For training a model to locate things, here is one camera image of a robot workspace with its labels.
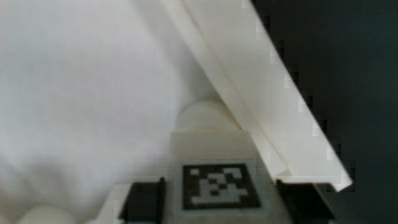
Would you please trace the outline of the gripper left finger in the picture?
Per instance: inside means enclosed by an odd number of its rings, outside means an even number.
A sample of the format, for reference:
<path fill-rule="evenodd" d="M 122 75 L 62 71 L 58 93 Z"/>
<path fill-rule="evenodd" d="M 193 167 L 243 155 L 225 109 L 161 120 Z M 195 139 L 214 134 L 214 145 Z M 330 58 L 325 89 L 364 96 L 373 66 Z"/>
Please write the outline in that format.
<path fill-rule="evenodd" d="M 161 224 L 166 181 L 134 182 L 118 213 L 120 224 Z"/>

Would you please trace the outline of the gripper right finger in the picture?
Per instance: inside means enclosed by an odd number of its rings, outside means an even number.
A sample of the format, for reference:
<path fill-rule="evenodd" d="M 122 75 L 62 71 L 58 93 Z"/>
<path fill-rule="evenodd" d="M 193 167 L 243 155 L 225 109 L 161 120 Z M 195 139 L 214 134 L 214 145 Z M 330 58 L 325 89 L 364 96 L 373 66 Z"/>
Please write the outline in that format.
<path fill-rule="evenodd" d="M 293 224 L 330 224 L 335 216 L 314 185 L 277 181 L 275 186 Z"/>

